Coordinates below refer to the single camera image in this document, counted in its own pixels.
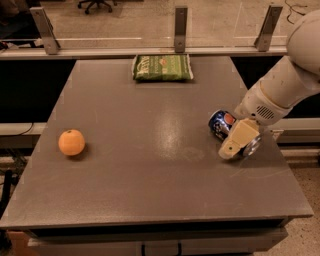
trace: snack bag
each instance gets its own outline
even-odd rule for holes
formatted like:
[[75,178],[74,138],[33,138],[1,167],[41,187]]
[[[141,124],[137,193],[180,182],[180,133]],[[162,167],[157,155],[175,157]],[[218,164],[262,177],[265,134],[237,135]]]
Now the snack bag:
[[177,81],[193,79],[189,55],[138,55],[133,60],[133,79]]

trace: glass partition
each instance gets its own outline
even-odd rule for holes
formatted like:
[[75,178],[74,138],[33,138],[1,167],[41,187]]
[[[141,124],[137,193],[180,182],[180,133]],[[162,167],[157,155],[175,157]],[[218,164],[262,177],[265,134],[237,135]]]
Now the glass partition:
[[63,49],[172,48],[175,7],[184,6],[188,8],[186,47],[253,46],[268,6],[277,4],[283,10],[271,44],[283,46],[292,23],[304,13],[320,9],[318,0],[108,0],[107,3],[112,12],[103,4],[99,8],[94,4],[87,10],[89,3],[79,4],[77,0],[1,0],[0,40],[18,47],[27,41],[34,47],[32,43],[40,36],[29,19],[28,8],[41,5]]

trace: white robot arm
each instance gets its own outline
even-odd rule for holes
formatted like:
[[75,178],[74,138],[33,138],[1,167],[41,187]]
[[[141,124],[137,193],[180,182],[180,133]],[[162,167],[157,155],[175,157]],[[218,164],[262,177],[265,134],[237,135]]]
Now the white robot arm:
[[222,158],[232,158],[257,138],[260,125],[278,122],[300,101],[320,93],[320,10],[295,23],[287,50],[288,56],[251,87],[236,107],[238,120],[219,150]]

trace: can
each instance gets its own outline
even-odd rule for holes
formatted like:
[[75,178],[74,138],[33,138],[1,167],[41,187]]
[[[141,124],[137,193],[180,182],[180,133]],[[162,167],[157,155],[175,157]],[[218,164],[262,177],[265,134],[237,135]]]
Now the can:
[[[210,117],[209,127],[211,132],[217,136],[219,139],[224,141],[232,128],[232,125],[237,121],[237,119],[231,115],[228,111],[218,110]],[[245,147],[241,148],[239,154],[242,156],[250,156],[260,146],[261,135],[255,137],[250,141]]]
[[237,119],[228,111],[218,110],[210,118],[209,127],[219,139],[224,141]]

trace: chair leg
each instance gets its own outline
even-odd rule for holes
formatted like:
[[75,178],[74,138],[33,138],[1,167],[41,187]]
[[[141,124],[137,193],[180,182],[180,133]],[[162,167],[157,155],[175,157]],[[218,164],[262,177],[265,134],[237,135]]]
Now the chair leg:
[[86,10],[84,11],[85,14],[89,14],[89,9],[91,8],[92,5],[94,5],[96,2],[91,1],[91,3],[88,5],[88,7],[86,8]]
[[104,4],[105,6],[107,6],[109,8],[109,12],[112,12],[112,7],[110,4],[107,4],[105,1],[101,1],[101,4]]
[[84,4],[84,3],[89,3],[89,2],[92,2],[92,0],[79,1],[79,3],[78,3],[78,8],[81,9],[82,4]]

